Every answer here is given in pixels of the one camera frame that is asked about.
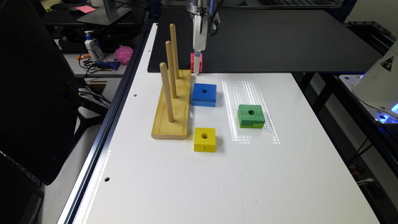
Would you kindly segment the silver white gripper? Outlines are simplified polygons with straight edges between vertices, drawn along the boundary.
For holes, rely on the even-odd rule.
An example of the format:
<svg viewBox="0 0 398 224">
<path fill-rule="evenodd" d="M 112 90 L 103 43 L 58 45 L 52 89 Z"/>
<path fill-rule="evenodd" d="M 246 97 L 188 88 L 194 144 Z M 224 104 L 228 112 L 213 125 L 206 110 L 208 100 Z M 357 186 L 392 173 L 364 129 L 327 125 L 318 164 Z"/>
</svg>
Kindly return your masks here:
<svg viewBox="0 0 398 224">
<path fill-rule="evenodd" d="M 193 49 L 194 66 L 193 72 L 200 72 L 201 51 L 206 49 L 208 34 L 211 36 L 218 32 L 220 17 L 218 0 L 186 0 L 186 10 L 190 13 L 193 21 Z"/>
</svg>

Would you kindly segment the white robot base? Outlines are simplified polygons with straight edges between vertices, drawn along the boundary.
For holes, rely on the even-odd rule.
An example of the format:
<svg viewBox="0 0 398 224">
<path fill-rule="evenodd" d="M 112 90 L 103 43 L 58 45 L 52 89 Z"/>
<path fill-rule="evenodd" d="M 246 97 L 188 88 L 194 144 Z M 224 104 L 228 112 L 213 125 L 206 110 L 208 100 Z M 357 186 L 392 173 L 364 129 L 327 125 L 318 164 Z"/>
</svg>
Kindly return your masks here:
<svg viewBox="0 0 398 224">
<path fill-rule="evenodd" d="M 339 79 L 375 123 L 397 124 L 397 42 L 365 74 Z"/>
</svg>

